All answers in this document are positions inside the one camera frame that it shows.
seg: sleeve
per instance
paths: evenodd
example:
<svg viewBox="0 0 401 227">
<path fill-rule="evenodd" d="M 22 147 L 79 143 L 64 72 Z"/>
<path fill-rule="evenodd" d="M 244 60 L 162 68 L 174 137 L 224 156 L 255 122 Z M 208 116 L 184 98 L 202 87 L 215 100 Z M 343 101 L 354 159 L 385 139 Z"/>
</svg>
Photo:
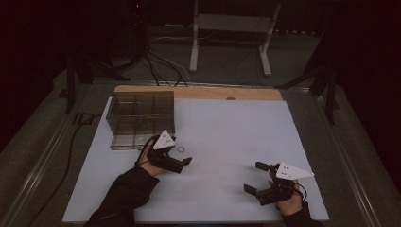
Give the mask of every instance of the sleeve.
<svg viewBox="0 0 401 227">
<path fill-rule="evenodd" d="M 158 182 L 141 167 L 118 176 L 85 226 L 134 226 L 133 210 L 148 202 Z"/>
<path fill-rule="evenodd" d="M 290 216 L 283 216 L 283 222 L 286 227 L 323 227 L 317 220 L 310 217 L 309 205 L 303 202 L 302 210 Z"/>
</svg>

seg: dark background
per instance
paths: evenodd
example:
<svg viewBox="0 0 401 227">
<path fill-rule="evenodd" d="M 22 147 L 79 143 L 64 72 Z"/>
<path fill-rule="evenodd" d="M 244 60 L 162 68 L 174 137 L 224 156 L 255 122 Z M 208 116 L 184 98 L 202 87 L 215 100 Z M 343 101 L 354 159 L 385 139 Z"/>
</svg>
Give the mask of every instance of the dark background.
<svg viewBox="0 0 401 227">
<path fill-rule="evenodd" d="M 148 21 L 189 26 L 188 0 L 142 1 Z M 200 1 L 202 12 L 261 16 L 264 1 Z M 92 18 L 93 6 L 119 1 L 3 1 L 0 7 L 0 149 L 53 89 L 52 79 L 65 69 L 71 37 Z M 322 35 L 307 69 L 334 62 L 341 85 L 368 132 L 398 190 L 401 181 L 401 103 L 399 66 L 401 7 L 397 1 L 285 1 L 276 32 Z M 94 31 L 82 40 L 97 40 Z"/>
</svg>

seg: transparent container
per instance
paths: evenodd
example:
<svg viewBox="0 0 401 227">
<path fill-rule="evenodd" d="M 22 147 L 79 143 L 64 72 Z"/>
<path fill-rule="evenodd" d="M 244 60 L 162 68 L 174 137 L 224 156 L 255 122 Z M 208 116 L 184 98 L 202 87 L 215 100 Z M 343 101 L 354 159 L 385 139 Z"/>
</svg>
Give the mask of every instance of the transparent container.
<svg viewBox="0 0 401 227">
<path fill-rule="evenodd" d="M 106 119 L 113 132 L 113 150 L 141 148 L 164 130 L 174 136 L 174 93 L 116 92 Z"/>
</svg>

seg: hand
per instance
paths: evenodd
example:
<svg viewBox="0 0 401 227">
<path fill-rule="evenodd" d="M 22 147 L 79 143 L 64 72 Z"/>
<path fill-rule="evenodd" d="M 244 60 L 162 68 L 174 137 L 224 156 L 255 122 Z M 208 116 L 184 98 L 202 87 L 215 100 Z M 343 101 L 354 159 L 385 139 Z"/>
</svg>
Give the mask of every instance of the hand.
<svg viewBox="0 0 401 227">
<path fill-rule="evenodd" d="M 151 176 L 156 177 L 157 175 L 165 172 L 164 169 L 159 168 L 157 166 L 154 166 L 149 160 L 148 160 L 148 152 L 149 152 L 150 146 L 145 147 L 145 151 L 142 154 L 141 159 L 139 160 L 139 167 L 143 168 L 146 172 L 148 172 Z"/>
<path fill-rule="evenodd" d="M 298 191 L 300 190 L 300 186 L 298 185 L 298 181 L 294 181 L 295 186 L 294 188 Z M 298 192 L 294 191 L 292 197 L 286 201 L 278 201 L 277 203 L 278 208 L 281 211 L 283 216 L 290 216 L 298 211 L 302 210 L 302 195 Z"/>
</svg>

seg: white triangular marker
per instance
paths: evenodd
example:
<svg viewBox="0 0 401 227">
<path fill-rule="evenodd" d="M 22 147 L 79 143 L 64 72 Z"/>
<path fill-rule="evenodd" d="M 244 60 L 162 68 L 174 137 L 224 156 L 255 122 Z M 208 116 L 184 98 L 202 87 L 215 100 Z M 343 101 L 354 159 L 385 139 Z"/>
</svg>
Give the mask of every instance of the white triangular marker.
<svg viewBox="0 0 401 227">
<path fill-rule="evenodd" d="M 174 140 L 171 138 L 170 134 L 168 134 L 167 130 L 164 130 L 156 141 L 156 144 L 153 146 L 153 149 L 168 148 L 173 147 L 174 145 Z"/>
<path fill-rule="evenodd" d="M 285 163 L 280 164 L 276 174 L 276 177 L 287 180 L 298 180 L 301 178 L 307 178 L 313 176 L 315 176 L 313 172 L 309 172 Z"/>
</svg>

